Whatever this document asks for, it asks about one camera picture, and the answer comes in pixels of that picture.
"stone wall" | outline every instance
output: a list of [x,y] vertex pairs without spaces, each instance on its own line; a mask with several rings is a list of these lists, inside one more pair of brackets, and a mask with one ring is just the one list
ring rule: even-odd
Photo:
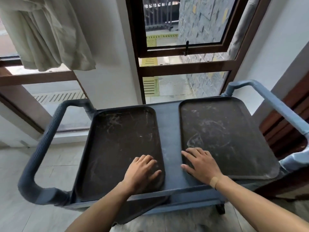
[[[179,44],[220,42],[235,0],[180,0]],[[227,60],[229,53],[181,56],[183,63]],[[196,97],[219,95],[227,73],[187,74]]]

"hand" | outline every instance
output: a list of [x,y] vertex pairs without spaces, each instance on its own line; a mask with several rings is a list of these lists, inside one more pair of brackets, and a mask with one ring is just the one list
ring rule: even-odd
[[157,170],[154,174],[150,174],[151,168],[156,163],[157,161],[150,155],[135,157],[122,181],[131,195],[146,187],[149,182],[161,173],[161,170]]
[[181,153],[193,164],[195,169],[186,164],[182,164],[181,167],[196,179],[209,185],[213,177],[220,179],[223,176],[209,151],[204,151],[202,148],[188,148],[186,151],[191,152],[193,155],[185,151]]

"left hand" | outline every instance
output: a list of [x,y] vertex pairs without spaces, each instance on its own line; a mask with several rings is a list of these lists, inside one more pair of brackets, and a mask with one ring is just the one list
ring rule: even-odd
[[161,170],[157,170],[150,175],[150,170],[156,163],[157,161],[150,155],[135,157],[122,180],[122,184],[124,184],[129,194],[132,195],[141,188],[146,187],[149,182],[161,173]]

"forearm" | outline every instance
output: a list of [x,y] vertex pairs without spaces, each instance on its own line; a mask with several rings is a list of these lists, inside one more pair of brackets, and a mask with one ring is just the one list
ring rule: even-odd
[[216,184],[220,191],[257,231],[308,231],[309,223],[260,195],[238,185],[227,176]]
[[66,232],[110,231],[121,206],[130,193],[119,183],[112,191],[88,208],[67,228]]

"dusty tray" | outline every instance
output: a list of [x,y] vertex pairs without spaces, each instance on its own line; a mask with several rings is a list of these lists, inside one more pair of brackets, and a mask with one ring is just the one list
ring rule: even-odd
[[[210,151],[223,174],[234,179],[272,179],[279,162],[244,103],[234,97],[210,97],[180,103],[182,150]],[[183,163],[191,165],[183,157]]]
[[142,192],[160,190],[165,171],[155,111],[150,107],[105,110],[93,118],[75,184],[82,201],[111,191],[136,156],[152,155],[162,173]]

